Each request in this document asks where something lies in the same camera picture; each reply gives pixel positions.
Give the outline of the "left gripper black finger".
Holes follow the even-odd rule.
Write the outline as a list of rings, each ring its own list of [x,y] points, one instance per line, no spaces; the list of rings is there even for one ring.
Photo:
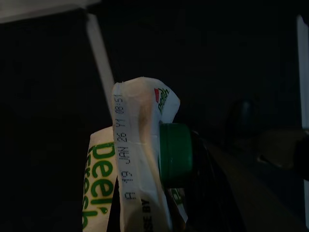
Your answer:
[[[193,168],[185,187],[187,232],[232,232],[224,175],[203,140],[191,132]]]

